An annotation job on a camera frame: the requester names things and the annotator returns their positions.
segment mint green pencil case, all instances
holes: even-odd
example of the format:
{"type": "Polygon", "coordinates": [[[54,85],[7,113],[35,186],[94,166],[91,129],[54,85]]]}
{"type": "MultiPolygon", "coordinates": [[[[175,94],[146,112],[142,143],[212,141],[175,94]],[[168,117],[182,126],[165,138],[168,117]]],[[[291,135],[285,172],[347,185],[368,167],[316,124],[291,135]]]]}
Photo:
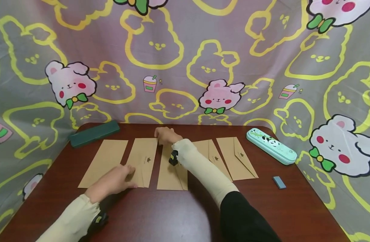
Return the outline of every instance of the mint green pencil case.
{"type": "Polygon", "coordinates": [[[261,148],[284,165],[294,164],[297,159],[297,154],[294,150],[280,143],[258,128],[252,128],[247,132],[246,137],[247,140],[254,143],[257,147],[261,148]]]}

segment cartoon drink cup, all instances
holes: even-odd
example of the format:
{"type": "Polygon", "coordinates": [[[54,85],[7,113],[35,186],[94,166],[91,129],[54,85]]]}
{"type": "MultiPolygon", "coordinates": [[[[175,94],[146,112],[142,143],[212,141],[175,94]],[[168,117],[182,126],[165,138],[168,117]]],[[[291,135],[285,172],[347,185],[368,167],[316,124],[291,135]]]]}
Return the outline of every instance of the cartoon drink cup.
{"type": "Polygon", "coordinates": [[[296,92],[297,87],[299,87],[299,84],[296,84],[296,85],[290,84],[290,85],[285,86],[281,94],[279,95],[279,98],[289,99],[292,96],[292,94],[296,92]]]}
{"type": "Polygon", "coordinates": [[[0,144],[7,141],[12,136],[12,131],[0,123],[0,144]]]}
{"type": "Polygon", "coordinates": [[[155,87],[157,86],[157,80],[155,79],[157,76],[147,76],[143,79],[143,86],[145,92],[154,92],[155,87]]]}

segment fabric backdrop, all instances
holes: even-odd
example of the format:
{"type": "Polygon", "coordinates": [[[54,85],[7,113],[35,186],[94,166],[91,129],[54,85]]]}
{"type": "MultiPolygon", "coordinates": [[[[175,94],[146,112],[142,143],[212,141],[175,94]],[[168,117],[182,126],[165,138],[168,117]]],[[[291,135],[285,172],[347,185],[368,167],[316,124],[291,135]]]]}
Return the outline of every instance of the fabric backdrop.
{"type": "Polygon", "coordinates": [[[0,1],[0,233],[110,120],[269,127],[370,242],[370,0],[0,1]]]}

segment green bow tie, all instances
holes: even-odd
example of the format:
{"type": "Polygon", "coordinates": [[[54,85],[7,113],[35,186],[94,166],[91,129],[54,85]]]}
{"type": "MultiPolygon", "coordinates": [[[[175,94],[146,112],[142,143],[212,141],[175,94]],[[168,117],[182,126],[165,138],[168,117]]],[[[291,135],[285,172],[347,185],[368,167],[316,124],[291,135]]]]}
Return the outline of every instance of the green bow tie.
{"type": "Polygon", "coordinates": [[[205,114],[210,114],[210,113],[218,113],[218,114],[223,114],[225,111],[225,108],[220,108],[220,109],[211,109],[207,108],[205,109],[205,114]]]}
{"type": "Polygon", "coordinates": [[[78,94],[76,97],[72,97],[72,98],[67,99],[65,103],[66,103],[66,106],[68,107],[68,109],[71,109],[73,104],[77,101],[81,101],[81,102],[85,103],[85,102],[88,101],[88,98],[87,98],[86,94],[82,92],[82,93],[78,94]]]}
{"type": "Polygon", "coordinates": [[[130,6],[134,6],[140,15],[147,15],[147,7],[149,6],[148,0],[114,0],[114,3],[124,5],[129,3],[130,6]]]}
{"type": "Polygon", "coordinates": [[[314,147],[312,150],[310,150],[309,154],[312,157],[317,158],[317,161],[321,163],[323,170],[331,172],[335,168],[334,162],[323,158],[323,156],[319,154],[317,147],[314,147]]]}
{"type": "Polygon", "coordinates": [[[330,26],[335,22],[335,18],[331,17],[324,19],[322,13],[317,13],[314,18],[307,23],[307,28],[309,30],[319,29],[318,33],[323,34],[330,26]]]}

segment kraft paper envelope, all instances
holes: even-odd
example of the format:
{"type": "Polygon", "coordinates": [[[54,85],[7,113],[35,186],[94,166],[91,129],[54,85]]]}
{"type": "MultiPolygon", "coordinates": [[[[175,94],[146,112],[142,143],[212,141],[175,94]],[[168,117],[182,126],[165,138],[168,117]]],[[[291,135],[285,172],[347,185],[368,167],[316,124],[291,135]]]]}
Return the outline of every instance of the kraft paper envelope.
{"type": "Polygon", "coordinates": [[[196,146],[201,155],[209,159],[211,163],[213,163],[230,181],[232,181],[231,175],[229,175],[229,172],[223,162],[223,159],[220,157],[213,140],[209,139],[197,141],[193,142],[193,144],[196,146]]]}
{"type": "Polygon", "coordinates": [[[259,178],[237,137],[217,138],[234,181],[259,178]]]}
{"type": "Polygon", "coordinates": [[[105,139],[84,174],[78,188],[88,188],[114,166],[121,163],[127,140],[105,139]]]}
{"type": "Polygon", "coordinates": [[[148,188],[154,166],[157,138],[136,138],[131,148],[126,165],[136,168],[131,181],[138,184],[139,188],[148,188]]]}
{"type": "Polygon", "coordinates": [[[180,163],[175,167],[169,163],[172,147],[165,145],[162,148],[162,156],[159,166],[157,190],[188,190],[188,170],[180,163]]]}

